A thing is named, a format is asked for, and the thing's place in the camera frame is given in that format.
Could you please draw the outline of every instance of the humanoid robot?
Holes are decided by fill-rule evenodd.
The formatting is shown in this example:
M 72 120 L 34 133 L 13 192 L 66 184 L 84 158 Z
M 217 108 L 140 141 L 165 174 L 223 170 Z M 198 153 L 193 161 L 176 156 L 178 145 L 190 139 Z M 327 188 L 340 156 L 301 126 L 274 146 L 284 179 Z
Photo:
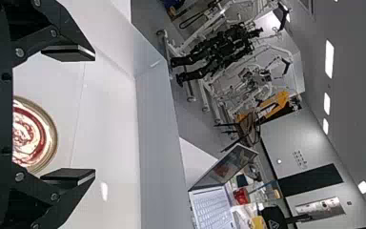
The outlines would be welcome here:
M 201 79 L 208 73 L 212 75 L 220 69 L 227 68 L 243 56 L 252 53 L 254 46 L 252 39 L 259 37 L 263 29 L 248 31 L 244 23 L 231 26 L 226 31 L 220 31 L 215 37 L 196 45 L 189 55 L 171 59 L 173 68 L 193 65 L 200 60 L 206 60 L 207 65 L 193 72 L 181 73 L 177 76 L 177 83 Z

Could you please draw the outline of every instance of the white wall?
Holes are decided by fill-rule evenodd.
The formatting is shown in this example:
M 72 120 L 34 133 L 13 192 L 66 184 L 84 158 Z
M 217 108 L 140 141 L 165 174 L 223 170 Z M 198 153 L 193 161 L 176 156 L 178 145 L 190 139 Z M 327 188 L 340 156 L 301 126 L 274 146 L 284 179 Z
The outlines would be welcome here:
M 186 187 L 190 189 L 217 159 L 180 137 Z
M 263 125 L 262 138 L 278 178 L 304 172 L 292 155 L 300 150 L 308 161 L 309 170 L 333 163 L 344 180 L 341 184 L 287 198 L 295 216 L 295 206 L 333 197 L 339 197 L 346 212 L 344 216 L 298 224 L 300 229 L 366 227 L 366 202 L 308 107 L 304 105 L 298 113 Z

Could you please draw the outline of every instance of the exhibition hall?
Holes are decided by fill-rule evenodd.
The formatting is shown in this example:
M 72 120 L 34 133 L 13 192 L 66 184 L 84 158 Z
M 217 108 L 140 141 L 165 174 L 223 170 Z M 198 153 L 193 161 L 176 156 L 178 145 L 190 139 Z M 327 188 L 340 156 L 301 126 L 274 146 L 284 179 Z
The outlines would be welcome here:
M 366 2 L 0 0 L 5 228 L 366 229 Z

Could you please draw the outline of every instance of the floor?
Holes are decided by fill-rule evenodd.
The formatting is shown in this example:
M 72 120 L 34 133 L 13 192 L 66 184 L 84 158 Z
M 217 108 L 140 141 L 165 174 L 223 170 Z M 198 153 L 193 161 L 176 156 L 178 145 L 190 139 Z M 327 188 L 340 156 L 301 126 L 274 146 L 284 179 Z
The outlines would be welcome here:
M 183 42 L 182 35 L 172 23 L 160 1 L 132 0 L 132 23 L 162 54 L 165 50 L 156 35 L 157 31 L 166 30 L 169 37 L 176 43 Z M 231 139 L 214 127 L 213 114 L 202 112 L 199 99 L 197 102 L 189 103 L 185 91 L 174 81 L 171 81 L 171 85 L 180 136 L 219 158 L 222 155 L 219 152 L 232 142 Z M 194 87 L 194 94 L 199 95 L 196 87 Z

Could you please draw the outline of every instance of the display screen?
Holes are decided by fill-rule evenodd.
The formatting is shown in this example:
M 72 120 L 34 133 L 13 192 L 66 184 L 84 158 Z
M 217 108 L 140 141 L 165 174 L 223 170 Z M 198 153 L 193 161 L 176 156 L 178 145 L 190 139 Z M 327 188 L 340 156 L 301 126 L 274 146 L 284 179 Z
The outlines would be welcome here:
M 193 186 L 191 190 L 220 186 L 228 182 L 234 175 L 249 163 L 258 153 L 242 145 L 235 145 Z

